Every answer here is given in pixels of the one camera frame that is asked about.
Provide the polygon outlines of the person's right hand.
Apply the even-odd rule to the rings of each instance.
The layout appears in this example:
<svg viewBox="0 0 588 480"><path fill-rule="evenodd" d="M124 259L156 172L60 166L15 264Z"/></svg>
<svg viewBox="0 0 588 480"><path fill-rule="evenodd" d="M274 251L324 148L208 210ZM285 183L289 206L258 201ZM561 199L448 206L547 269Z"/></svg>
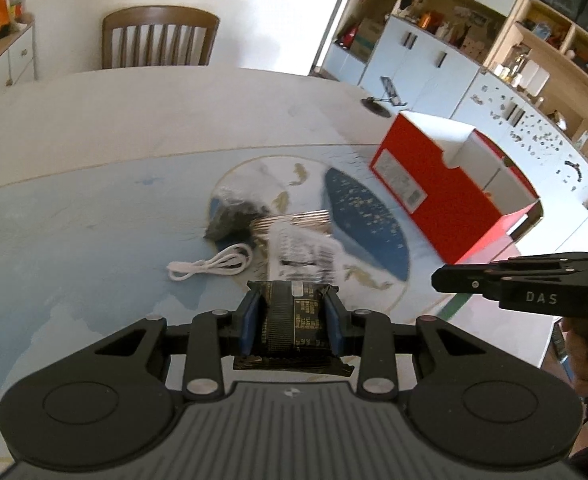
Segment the person's right hand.
<svg viewBox="0 0 588 480"><path fill-rule="evenodd" d="M588 398L588 341L579 335L572 318L562 318L561 330L565 339L565 348L573 373L573 387L584 399Z"/></svg>

